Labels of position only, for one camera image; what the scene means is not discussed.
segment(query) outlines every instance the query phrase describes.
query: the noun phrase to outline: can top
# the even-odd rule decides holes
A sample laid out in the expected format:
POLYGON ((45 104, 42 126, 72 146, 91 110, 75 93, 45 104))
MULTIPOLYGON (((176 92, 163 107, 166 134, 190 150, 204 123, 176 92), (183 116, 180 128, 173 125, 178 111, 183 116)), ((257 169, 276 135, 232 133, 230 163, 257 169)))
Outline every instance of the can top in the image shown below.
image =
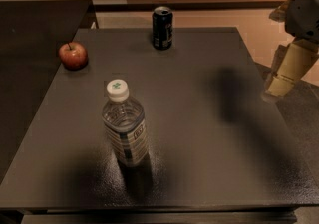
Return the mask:
POLYGON ((112 80, 107 85, 107 92, 111 101, 124 101, 129 96, 128 84, 121 79, 112 80))
POLYGON ((154 13, 161 15, 161 16, 164 16, 167 14, 171 14, 171 9, 169 7, 166 7, 166 6, 158 6, 154 9, 154 13))

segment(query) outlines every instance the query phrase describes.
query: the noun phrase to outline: clear plastic bottle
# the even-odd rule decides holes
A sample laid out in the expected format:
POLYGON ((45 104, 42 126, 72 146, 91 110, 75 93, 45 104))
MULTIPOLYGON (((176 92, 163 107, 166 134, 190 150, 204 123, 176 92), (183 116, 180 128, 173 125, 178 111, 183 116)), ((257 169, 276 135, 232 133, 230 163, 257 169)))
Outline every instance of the clear plastic bottle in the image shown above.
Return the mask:
POLYGON ((123 80, 110 81, 107 92, 109 100, 103 107, 102 118, 114 154, 123 165, 137 166, 148 154, 143 106, 130 96, 123 80))

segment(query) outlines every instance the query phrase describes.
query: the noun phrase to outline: dark countertop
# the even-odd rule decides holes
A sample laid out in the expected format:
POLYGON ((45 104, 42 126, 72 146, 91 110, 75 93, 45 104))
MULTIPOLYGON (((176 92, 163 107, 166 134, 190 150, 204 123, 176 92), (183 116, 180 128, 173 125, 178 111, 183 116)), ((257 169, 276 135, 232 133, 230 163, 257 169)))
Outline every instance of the dark countertop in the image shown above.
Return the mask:
POLYGON ((263 102, 262 79, 235 28, 176 29, 174 38, 159 52, 149 29, 78 31, 90 63, 76 73, 60 66, 0 186, 0 208, 319 204, 298 141, 316 125, 297 128, 312 121, 307 105, 316 110, 311 88, 301 100, 293 97, 296 88, 277 105, 263 102), (115 77, 128 81, 146 109, 150 159, 134 172, 116 163, 101 120, 104 84, 115 77))
POLYGON ((0 184, 92 1, 0 2, 0 184))

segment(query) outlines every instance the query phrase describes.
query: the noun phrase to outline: apple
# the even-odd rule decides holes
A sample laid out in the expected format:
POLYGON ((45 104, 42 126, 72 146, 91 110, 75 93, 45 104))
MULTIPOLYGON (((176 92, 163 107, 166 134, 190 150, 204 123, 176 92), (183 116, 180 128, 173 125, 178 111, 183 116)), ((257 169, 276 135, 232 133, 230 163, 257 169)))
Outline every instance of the apple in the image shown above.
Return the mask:
POLYGON ((80 70, 88 64, 88 52, 78 42, 71 42, 61 46, 59 57, 62 64, 68 70, 80 70))

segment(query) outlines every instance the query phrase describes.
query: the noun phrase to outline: black can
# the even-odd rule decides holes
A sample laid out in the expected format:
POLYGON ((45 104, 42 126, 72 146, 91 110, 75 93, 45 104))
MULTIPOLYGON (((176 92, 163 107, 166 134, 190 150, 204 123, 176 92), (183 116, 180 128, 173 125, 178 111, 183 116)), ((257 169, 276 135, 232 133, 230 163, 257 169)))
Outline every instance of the black can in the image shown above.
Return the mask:
POLYGON ((172 12, 168 7, 159 6, 153 12, 153 46, 166 50, 172 43, 172 12))

